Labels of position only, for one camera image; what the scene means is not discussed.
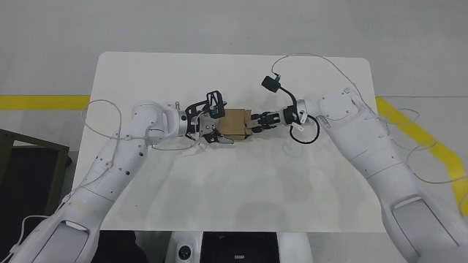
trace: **yellow tape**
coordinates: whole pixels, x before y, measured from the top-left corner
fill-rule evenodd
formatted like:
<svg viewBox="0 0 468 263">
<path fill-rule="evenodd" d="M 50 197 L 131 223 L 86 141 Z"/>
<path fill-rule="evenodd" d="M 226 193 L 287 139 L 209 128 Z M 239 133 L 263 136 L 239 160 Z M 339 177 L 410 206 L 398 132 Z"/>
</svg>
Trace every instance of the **yellow tape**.
<svg viewBox="0 0 468 263">
<path fill-rule="evenodd" d="M 0 110 L 81 110 L 90 96 L 0 96 Z"/>
<path fill-rule="evenodd" d="M 406 135 L 411 137 L 419 145 L 430 145 L 434 141 L 437 144 L 429 149 L 429 152 L 436 158 L 439 159 L 447 168 L 448 176 L 451 180 L 466 176 L 466 172 L 463 167 L 463 161 L 450 150 L 447 146 L 436 140 L 426 130 L 422 129 L 416 123 L 412 122 L 405 114 L 398 111 L 395 107 L 385 101 L 383 98 L 377 97 L 377 109 L 379 114 L 383 115 L 390 122 L 394 123 L 400 130 Z M 463 199 L 468 193 L 468 180 L 460 180 L 452 183 L 453 193 L 457 204 Z M 464 203 L 461 206 L 461 212 L 464 216 L 468 216 L 468 203 Z"/>
</svg>

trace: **brown cardboard box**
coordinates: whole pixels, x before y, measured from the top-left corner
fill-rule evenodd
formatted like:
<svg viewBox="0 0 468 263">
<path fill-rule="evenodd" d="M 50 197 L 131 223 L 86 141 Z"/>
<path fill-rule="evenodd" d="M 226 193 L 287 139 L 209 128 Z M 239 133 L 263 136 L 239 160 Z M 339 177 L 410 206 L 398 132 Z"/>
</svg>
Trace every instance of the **brown cardboard box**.
<svg viewBox="0 0 468 263">
<path fill-rule="evenodd" d="M 225 109 L 226 115 L 219 119 L 218 130 L 232 140 L 245 140 L 252 135 L 252 130 L 246 128 L 251 120 L 251 110 Z"/>
</svg>

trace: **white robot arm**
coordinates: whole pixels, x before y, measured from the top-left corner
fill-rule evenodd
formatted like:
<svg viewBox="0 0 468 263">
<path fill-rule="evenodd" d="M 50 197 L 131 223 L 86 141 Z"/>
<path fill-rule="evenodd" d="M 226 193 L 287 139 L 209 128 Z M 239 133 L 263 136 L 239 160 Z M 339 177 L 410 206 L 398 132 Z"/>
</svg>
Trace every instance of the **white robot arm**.
<svg viewBox="0 0 468 263">
<path fill-rule="evenodd" d="M 408 262 L 468 262 L 468 231 L 461 216 L 415 178 L 357 91 L 347 88 L 297 103 L 299 118 L 316 117 L 367 179 L 380 201 L 385 229 Z"/>
<path fill-rule="evenodd" d="M 146 160 L 148 146 L 178 135 L 176 109 L 154 102 L 135 106 L 131 124 L 121 129 L 123 139 L 107 142 L 69 199 L 21 245 L 13 247 L 10 262 L 90 262 L 97 249 L 102 222 Z"/>
</svg>

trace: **white table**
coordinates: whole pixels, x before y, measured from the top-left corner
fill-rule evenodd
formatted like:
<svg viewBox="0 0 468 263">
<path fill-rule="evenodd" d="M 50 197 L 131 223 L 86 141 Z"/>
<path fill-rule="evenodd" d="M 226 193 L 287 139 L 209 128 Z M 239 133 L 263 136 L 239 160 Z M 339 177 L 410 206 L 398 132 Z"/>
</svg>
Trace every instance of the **white table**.
<svg viewBox="0 0 468 263">
<path fill-rule="evenodd" d="M 128 123 L 144 100 L 181 103 L 181 108 L 219 90 L 230 108 L 253 112 L 290 104 L 260 84 L 278 56 L 172 53 L 104 53 L 99 57 L 91 99 L 115 102 Z M 374 109 L 367 60 L 331 58 L 356 82 Z M 282 85 L 298 99 L 350 86 L 328 62 L 296 57 L 279 62 Z M 112 134 L 115 110 L 92 104 L 87 121 Z M 312 138 L 307 129 L 301 137 Z M 75 173 L 82 180 L 107 139 L 83 133 Z M 178 139 L 161 147 L 189 144 Z M 341 157 L 324 132 L 313 145 L 292 141 L 286 127 L 235 145 L 202 145 L 185 151 L 150 150 L 148 159 L 117 200 L 103 229 L 383 232 L 380 206 L 367 182 Z"/>
</svg>

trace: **concrete floor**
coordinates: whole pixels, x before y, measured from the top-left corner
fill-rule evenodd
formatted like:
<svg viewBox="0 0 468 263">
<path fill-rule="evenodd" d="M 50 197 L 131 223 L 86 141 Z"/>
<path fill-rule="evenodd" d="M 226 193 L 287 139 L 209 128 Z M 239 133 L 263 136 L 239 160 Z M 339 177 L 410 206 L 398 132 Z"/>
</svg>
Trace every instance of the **concrete floor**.
<svg viewBox="0 0 468 263">
<path fill-rule="evenodd" d="M 97 59 L 109 50 L 363 57 L 376 95 L 419 110 L 418 122 L 466 158 L 467 2 L 0 0 L 0 94 L 90 94 Z M 0 127 L 73 150 L 83 130 L 78 112 L 4 111 Z M 443 166 L 429 174 L 447 177 Z M 454 205 L 450 186 L 434 190 Z M 141 237 L 147 252 L 158 244 L 157 235 Z M 402 262 L 386 234 L 310 240 L 317 262 Z"/>
</svg>

